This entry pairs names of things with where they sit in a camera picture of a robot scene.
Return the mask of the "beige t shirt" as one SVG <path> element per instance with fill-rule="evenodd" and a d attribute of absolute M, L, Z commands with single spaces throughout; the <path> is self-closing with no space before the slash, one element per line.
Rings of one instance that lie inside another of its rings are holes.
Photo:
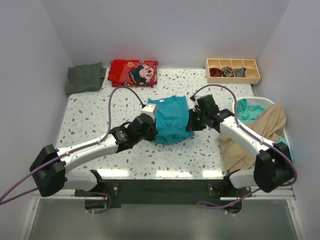
<path fill-rule="evenodd" d="M 284 107 L 275 103 L 268 108 L 247 105 L 244 100 L 237 103 L 237 117 L 241 123 L 274 143 L 288 142 L 281 137 L 287 116 Z M 255 158 L 230 137 L 220 134 L 219 145 L 225 169 L 228 173 L 236 170 L 249 170 L 254 166 Z"/>

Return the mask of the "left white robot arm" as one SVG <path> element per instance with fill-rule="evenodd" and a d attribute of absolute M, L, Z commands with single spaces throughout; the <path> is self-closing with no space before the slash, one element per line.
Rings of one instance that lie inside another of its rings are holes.
<path fill-rule="evenodd" d="M 94 159 L 132 149 L 140 141 L 154 141 L 157 133 L 155 114 L 141 113 L 132 122 L 114 127 L 106 135 L 93 140 L 60 149 L 46 145 L 29 171 L 42 197 L 52 196 L 62 189 L 84 190 L 92 196 L 99 196 L 104 184 L 94 173 L 84 177 L 67 174 Z"/>

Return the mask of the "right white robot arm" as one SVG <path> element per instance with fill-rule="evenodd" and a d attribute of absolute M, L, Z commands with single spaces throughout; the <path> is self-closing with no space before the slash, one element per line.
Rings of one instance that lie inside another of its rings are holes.
<path fill-rule="evenodd" d="M 297 171 L 289 146 L 278 141 L 284 130 L 286 114 L 280 103 L 264 110 L 257 120 L 242 123 L 235 111 L 219 109 L 212 95 L 192 96 L 187 131 L 216 130 L 224 138 L 220 150 L 229 167 L 223 192 L 235 196 L 241 188 L 257 187 L 270 193 L 293 184 Z"/>

